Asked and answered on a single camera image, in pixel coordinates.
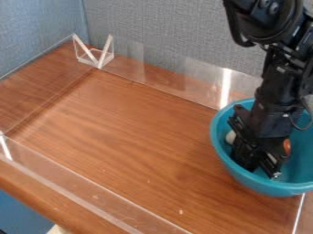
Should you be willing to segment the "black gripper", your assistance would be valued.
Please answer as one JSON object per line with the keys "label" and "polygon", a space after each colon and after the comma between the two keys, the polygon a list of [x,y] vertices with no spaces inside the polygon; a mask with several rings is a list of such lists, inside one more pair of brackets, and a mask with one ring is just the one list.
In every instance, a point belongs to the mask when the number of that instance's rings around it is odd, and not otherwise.
{"label": "black gripper", "polygon": [[250,110],[241,104],[234,106],[227,120],[235,133],[231,159],[242,168],[250,172],[262,169],[270,178],[279,177],[292,154],[293,120],[298,120],[302,111],[293,91],[270,94],[257,90]]}

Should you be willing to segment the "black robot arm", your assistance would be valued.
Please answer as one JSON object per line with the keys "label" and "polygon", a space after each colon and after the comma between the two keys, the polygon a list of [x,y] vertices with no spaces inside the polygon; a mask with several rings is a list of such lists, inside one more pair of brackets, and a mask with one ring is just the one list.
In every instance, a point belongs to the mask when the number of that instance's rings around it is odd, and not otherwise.
{"label": "black robot arm", "polygon": [[275,178],[292,154],[290,135],[313,126],[313,13],[304,0],[222,0],[233,40],[266,52],[250,109],[234,106],[233,160]]}

